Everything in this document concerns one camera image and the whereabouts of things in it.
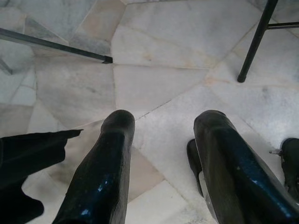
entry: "foot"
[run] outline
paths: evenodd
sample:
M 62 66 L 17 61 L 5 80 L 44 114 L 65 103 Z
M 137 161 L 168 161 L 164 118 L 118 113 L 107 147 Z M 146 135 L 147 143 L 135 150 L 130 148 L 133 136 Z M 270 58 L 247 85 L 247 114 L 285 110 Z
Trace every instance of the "foot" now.
M 299 203 L 299 139 L 286 139 L 281 146 L 281 167 L 285 175 L 285 187 Z
M 196 178 L 199 193 L 203 197 L 202 189 L 199 182 L 199 173 L 202 171 L 202 168 L 201 168 L 201 163 L 197 152 L 195 139 L 190 140 L 187 144 L 187 156 L 188 156 L 190 168 L 193 171 Z

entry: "black metal bar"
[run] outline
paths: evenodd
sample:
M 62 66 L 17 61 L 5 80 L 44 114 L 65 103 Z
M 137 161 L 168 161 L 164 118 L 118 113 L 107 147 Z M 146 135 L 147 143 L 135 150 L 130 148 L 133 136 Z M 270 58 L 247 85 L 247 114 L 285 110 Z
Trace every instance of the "black metal bar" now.
M 109 57 L 109 56 L 98 55 L 98 54 L 88 52 L 85 50 L 68 47 L 68 46 L 65 46 L 65 45 L 62 45 L 59 43 L 45 41 L 45 40 L 42 40 L 39 38 L 16 33 L 16 32 L 10 31 L 10 30 L 2 29 L 2 28 L 0 28 L 0 39 L 15 42 L 15 43 L 26 44 L 31 47 L 53 49 L 53 50 L 58 50 L 58 51 L 68 53 L 68 54 L 75 54 L 75 55 L 84 56 L 84 57 L 88 57 L 88 58 L 92 58 L 92 59 L 97 59 L 97 60 L 101 60 L 102 63 L 105 63 L 105 64 L 113 63 L 112 57 Z
M 266 7 L 265 7 L 265 9 L 263 11 L 263 14 L 262 14 L 262 17 L 261 17 L 261 20 L 260 20 L 260 22 L 257 26 L 256 33 L 255 33 L 255 35 L 253 37 L 253 40 L 251 42 L 251 46 L 250 46 L 249 51 L 247 53 L 245 62 L 243 64 L 242 70 L 239 74 L 239 77 L 238 77 L 238 82 L 239 83 L 243 83 L 246 80 L 248 70 L 249 70 L 249 68 L 252 64 L 254 56 L 256 55 L 256 51 L 258 49 L 258 46 L 260 45 L 260 43 L 262 41 L 263 35 L 264 35 L 265 31 L 268 28 L 269 21 L 272 17 L 272 14 L 273 14 L 274 9 L 277 5 L 277 2 L 278 2 L 278 0 L 268 0 L 268 2 L 266 4 Z
M 268 29 L 291 29 L 299 28 L 299 22 L 285 22 L 285 23 L 275 23 L 269 24 Z
M 13 71 L 9 68 L 9 66 L 1 58 L 0 58 L 0 69 L 3 69 L 10 75 L 13 74 Z

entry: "black metal leg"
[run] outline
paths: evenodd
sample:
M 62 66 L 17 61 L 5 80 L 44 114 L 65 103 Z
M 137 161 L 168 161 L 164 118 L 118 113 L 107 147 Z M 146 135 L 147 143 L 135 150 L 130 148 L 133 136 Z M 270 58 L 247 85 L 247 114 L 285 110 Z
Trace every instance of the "black metal leg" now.
M 67 54 L 74 54 L 77 56 L 83 56 L 83 57 L 87 57 L 90 59 L 96 59 L 96 60 L 101 61 L 104 64 L 113 63 L 112 57 L 109 57 L 109 56 L 98 55 L 98 54 L 95 54 L 95 53 L 92 53 L 89 51 L 72 48 L 72 47 L 65 46 L 65 45 L 62 45 L 59 43 L 45 41 L 43 39 L 16 33 L 14 31 L 10 31 L 7 29 L 0 28 L 0 39 L 10 41 L 10 42 L 20 43 L 20 44 L 25 44 L 25 45 L 28 45 L 31 47 L 51 49 L 51 50 L 64 52 Z
M 238 77 L 238 82 L 243 83 L 245 82 L 248 70 L 251 66 L 251 63 L 253 61 L 254 56 L 256 55 L 256 51 L 258 49 L 258 46 L 261 43 L 261 40 L 263 38 L 263 35 L 265 31 L 268 29 L 269 21 L 272 17 L 272 14 L 274 12 L 274 9 L 277 5 L 278 0 L 268 0 L 266 7 L 264 9 L 264 12 L 262 14 L 261 20 L 258 24 L 258 27 L 256 29 L 256 33 L 253 37 L 253 40 L 251 42 L 251 46 L 249 48 L 249 51 L 247 53 L 245 62 L 243 64 L 242 70 L 240 72 L 240 75 Z
M 6 71 L 9 75 L 13 74 L 13 71 L 9 68 L 9 66 L 0 58 L 0 69 Z

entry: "chair leg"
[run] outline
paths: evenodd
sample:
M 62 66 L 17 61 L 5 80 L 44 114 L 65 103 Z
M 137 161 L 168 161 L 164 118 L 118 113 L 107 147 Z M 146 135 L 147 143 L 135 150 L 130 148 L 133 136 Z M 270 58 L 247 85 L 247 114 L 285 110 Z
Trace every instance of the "chair leg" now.
M 251 42 L 251 46 L 247 53 L 245 62 L 243 64 L 242 70 L 239 74 L 239 77 L 238 77 L 239 83 L 243 83 L 246 80 L 248 70 L 251 66 L 254 56 L 256 55 L 258 46 L 260 45 L 260 43 L 262 41 L 263 35 L 264 35 L 265 31 L 268 29 L 268 24 L 272 17 L 274 9 L 277 5 L 277 2 L 278 2 L 278 0 L 268 0 L 268 2 L 266 4 L 266 7 L 265 7 L 264 12 L 261 17 L 261 20 L 257 26 L 256 33 Z

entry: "leg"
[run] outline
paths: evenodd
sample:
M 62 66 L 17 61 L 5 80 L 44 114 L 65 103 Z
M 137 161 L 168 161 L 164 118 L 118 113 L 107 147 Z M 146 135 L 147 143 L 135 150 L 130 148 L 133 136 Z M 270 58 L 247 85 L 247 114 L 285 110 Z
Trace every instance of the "leg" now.
M 225 114 L 202 113 L 194 134 L 201 189 L 219 224 L 299 223 L 295 201 Z
M 272 17 L 272 14 L 273 14 L 274 9 L 277 5 L 277 2 L 278 2 L 278 0 L 268 0 L 268 2 L 267 2 L 267 5 L 264 9 L 261 20 L 260 20 L 260 22 L 257 26 L 256 33 L 255 33 L 255 35 L 253 37 L 253 40 L 251 42 L 251 46 L 250 46 L 249 51 L 247 53 L 247 56 L 246 56 L 245 62 L 243 64 L 242 70 L 241 70 L 240 75 L 238 77 L 238 82 L 239 83 L 245 82 L 248 70 L 251 66 L 251 63 L 253 61 L 254 56 L 256 55 L 256 51 L 258 49 L 258 46 L 261 43 L 263 35 L 264 35 L 265 31 L 268 28 L 269 21 Z
M 124 224 L 128 204 L 135 120 L 127 111 L 110 114 L 77 168 L 54 224 Z

